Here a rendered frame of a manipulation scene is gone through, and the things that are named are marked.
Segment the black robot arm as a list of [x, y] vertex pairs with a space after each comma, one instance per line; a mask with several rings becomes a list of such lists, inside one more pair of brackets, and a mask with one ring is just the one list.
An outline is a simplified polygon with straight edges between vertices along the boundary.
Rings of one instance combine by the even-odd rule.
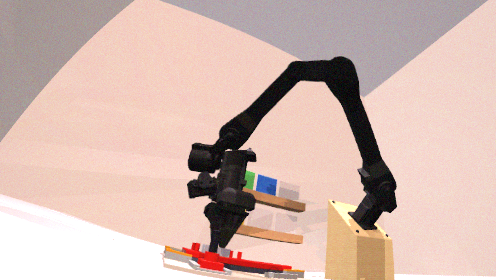
[[[224, 190], [220, 171], [233, 171], [245, 177], [248, 162], [257, 162], [251, 148], [238, 150], [250, 138], [262, 118], [298, 84], [299, 81], [325, 82], [338, 99], [351, 126], [363, 160], [357, 169], [367, 194], [355, 212], [348, 215], [364, 230], [377, 230], [376, 221], [384, 212], [397, 208], [394, 176], [381, 157], [368, 115], [360, 98], [359, 79], [353, 62], [343, 56], [331, 60], [294, 61], [248, 108], [219, 130], [213, 144], [193, 143], [187, 160], [190, 171], [200, 172], [187, 183], [189, 199], [218, 195]], [[225, 151], [230, 149], [231, 151]], [[222, 162], [221, 162], [222, 160]], [[220, 169], [220, 170], [219, 170]], [[211, 174], [218, 172], [216, 176]], [[215, 192], [216, 190], [216, 192]]]

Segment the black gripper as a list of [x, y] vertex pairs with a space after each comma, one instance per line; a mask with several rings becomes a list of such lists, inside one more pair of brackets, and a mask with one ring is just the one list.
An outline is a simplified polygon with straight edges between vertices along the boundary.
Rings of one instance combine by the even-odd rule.
[[220, 176], [224, 190], [218, 195], [214, 193], [212, 202], [204, 206], [203, 213], [210, 221], [210, 237], [212, 231], [220, 231], [219, 247], [225, 248], [249, 215], [245, 209], [248, 212], [255, 210], [256, 198], [253, 194], [242, 191], [247, 183], [243, 175], [233, 171], [220, 171]]

